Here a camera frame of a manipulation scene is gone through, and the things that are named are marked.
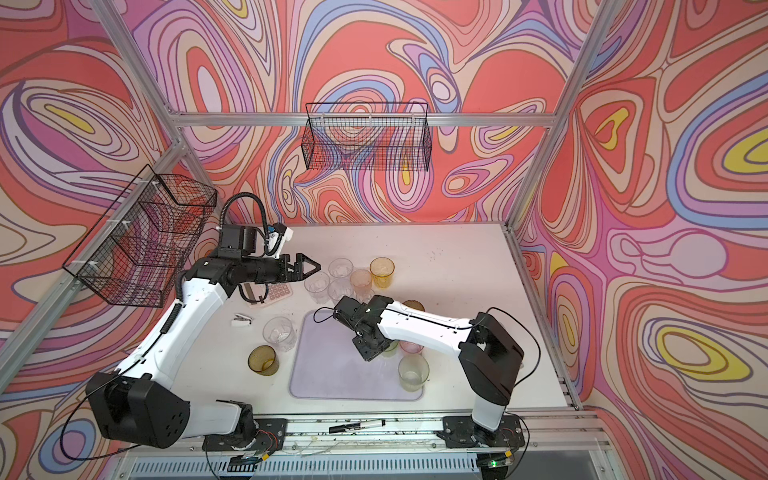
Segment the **pink transparent cup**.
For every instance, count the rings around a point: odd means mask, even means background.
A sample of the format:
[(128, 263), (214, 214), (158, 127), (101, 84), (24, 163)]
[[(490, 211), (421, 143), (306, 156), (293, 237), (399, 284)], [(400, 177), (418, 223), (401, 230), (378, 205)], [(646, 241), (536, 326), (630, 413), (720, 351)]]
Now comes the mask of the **pink transparent cup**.
[(409, 341), (400, 341), (399, 346), (407, 354), (420, 354), (424, 349), (422, 345)]

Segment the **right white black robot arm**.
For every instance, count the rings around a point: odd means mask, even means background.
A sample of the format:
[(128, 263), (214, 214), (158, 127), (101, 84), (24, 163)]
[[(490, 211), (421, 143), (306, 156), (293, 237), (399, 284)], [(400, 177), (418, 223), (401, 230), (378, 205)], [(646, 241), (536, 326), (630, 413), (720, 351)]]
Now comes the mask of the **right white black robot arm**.
[(499, 428), (524, 351), (494, 316), (480, 312), (473, 318), (445, 317), (375, 295), (367, 303), (342, 297), (332, 317), (354, 333), (353, 345), (366, 362), (394, 341), (416, 343), (456, 358), (476, 395), (473, 423), (487, 432)]

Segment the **clear cup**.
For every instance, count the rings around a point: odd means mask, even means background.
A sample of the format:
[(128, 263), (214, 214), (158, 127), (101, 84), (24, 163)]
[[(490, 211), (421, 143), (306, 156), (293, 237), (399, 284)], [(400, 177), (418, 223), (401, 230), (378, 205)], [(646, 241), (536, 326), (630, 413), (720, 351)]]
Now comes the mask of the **clear cup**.
[(293, 322), (286, 317), (270, 319), (262, 330), (264, 340), (275, 350), (288, 352), (297, 343), (297, 334)]
[(355, 267), (351, 260), (347, 258), (336, 258), (328, 265), (327, 273), (334, 280), (345, 280), (350, 277)]
[(329, 300), (328, 289), (331, 277), (325, 272), (317, 272), (304, 280), (304, 288), (317, 304), (324, 304)]
[(355, 291), (348, 278), (339, 278), (331, 282), (328, 287), (328, 295), (334, 305), (338, 304), (344, 297), (352, 298)]

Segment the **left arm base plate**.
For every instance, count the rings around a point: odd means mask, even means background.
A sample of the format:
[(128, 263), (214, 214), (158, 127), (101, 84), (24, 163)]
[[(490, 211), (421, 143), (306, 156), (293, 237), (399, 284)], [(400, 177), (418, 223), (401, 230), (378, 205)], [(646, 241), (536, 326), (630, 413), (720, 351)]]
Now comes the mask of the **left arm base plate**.
[(256, 418), (252, 426), (238, 427), (226, 435), (206, 435), (205, 452), (274, 453), (283, 448), (288, 420), (286, 418)]

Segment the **black white marker pen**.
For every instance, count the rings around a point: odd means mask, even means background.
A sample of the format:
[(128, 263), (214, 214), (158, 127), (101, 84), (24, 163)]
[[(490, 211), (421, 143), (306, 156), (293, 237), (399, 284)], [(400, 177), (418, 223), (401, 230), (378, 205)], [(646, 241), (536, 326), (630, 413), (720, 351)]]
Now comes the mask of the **black white marker pen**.
[(358, 431), (358, 430), (380, 428), (380, 427), (384, 427), (385, 425), (386, 425), (386, 420), (385, 419), (375, 419), (375, 420), (351, 422), (351, 423), (345, 423), (345, 424), (339, 424), (339, 425), (331, 426), (328, 429), (328, 434), (329, 435), (343, 434), (343, 433), (354, 432), (354, 431)]

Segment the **yellow transparent cup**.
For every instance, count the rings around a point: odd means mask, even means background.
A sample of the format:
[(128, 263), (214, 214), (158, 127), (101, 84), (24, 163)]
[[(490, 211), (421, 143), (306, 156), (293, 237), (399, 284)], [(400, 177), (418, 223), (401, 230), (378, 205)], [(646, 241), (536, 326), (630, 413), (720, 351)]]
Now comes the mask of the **yellow transparent cup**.
[(395, 263), (388, 257), (377, 257), (370, 262), (369, 272), (377, 288), (387, 289), (392, 284)]

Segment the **peach transparent cup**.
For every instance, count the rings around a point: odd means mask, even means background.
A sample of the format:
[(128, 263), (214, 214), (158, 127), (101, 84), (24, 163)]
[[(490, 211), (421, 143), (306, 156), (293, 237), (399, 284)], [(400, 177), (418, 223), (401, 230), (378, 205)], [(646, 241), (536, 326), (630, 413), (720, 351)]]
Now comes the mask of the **peach transparent cup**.
[(357, 295), (364, 295), (372, 289), (372, 275), (368, 269), (356, 269), (349, 277), (350, 285)]

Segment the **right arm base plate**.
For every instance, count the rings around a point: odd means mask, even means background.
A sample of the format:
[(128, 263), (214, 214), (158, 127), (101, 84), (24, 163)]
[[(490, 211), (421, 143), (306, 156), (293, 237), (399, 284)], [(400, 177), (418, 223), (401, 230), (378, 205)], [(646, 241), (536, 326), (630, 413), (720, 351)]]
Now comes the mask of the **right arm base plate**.
[(524, 429), (516, 415), (503, 415), (494, 431), (478, 426), (469, 415), (445, 416), (435, 435), (448, 448), (505, 447), (516, 451), (526, 444)]

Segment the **dark amber cup left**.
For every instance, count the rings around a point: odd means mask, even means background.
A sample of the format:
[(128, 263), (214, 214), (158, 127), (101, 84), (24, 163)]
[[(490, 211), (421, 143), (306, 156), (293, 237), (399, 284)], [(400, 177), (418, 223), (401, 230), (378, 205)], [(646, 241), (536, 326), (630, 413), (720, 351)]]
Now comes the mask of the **dark amber cup left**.
[(272, 376), (279, 370), (279, 359), (272, 346), (260, 345), (250, 352), (247, 365), (253, 373)]

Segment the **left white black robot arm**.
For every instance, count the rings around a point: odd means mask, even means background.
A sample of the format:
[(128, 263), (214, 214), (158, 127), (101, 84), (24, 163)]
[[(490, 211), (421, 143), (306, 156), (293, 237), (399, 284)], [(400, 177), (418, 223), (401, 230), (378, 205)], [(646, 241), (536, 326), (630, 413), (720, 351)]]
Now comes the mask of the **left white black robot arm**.
[(205, 325), (240, 285), (302, 282), (320, 269), (303, 254), (282, 254), (205, 257), (182, 272), (173, 304), (148, 336), (114, 371), (99, 372), (86, 385), (101, 435), (159, 449), (180, 439), (213, 436), (231, 448), (248, 448), (257, 436), (251, 405), (179, 397), (172, 387), (180, 366)]

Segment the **dark olive textured cup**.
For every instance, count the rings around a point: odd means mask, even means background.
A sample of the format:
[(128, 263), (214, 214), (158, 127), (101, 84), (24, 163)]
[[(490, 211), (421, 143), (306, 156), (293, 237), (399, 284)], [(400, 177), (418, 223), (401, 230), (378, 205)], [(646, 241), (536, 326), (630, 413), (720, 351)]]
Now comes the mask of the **dark olive textured cup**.
[(421, 312), (425, 311), (424, 305), (421, 302), (417, 301), (417, 300), (406, 300), (403, 303), (403, 305), (408, 307), (408, 308), (417, 310), (417, 311), (421, 311)]

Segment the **pale green frosted large cup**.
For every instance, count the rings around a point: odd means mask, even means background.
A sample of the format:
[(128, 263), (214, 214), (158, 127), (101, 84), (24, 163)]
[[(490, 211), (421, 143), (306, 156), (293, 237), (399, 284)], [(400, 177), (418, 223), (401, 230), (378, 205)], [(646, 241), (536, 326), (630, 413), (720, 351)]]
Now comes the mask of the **pale green frosted large cup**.
[(408, 392), (421, 389), (429, 378), (430, 366), (422, 355), (407, 354), (398, 365), (401, 387)]

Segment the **small white clip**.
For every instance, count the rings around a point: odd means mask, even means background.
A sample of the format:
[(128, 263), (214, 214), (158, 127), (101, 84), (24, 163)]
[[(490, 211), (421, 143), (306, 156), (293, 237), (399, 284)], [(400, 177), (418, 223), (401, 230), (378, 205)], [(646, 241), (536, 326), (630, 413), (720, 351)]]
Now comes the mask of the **small white clip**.
[(231, 320), (232, 327), (249, 327), (253, 324), (253, 319), (244, 314), (235, 314)]

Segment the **lavender plastic tray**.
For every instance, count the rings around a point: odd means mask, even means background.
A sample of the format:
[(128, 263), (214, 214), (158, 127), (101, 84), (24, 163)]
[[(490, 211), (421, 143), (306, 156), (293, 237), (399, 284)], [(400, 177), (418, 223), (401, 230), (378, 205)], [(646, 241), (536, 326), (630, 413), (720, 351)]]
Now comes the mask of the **lavender plastic tray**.
[(314, 400), (415, 401), (423, 390), (405, 390), (398, 366), (400, 348), (367, 362), (354, 334), (328, 310), (308, 312), (302, 323), (289, 382), (292, 396)]

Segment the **bright green cup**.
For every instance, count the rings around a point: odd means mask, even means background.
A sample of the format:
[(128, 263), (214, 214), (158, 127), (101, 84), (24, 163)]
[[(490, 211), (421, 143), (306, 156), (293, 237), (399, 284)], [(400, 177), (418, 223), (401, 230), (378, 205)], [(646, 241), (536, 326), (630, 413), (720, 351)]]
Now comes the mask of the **bright green cup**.
[(384, 358), (392, 357), (396, 354), (397, 350), (399, 348), (399, 342), (393, 341), (381, 354)]

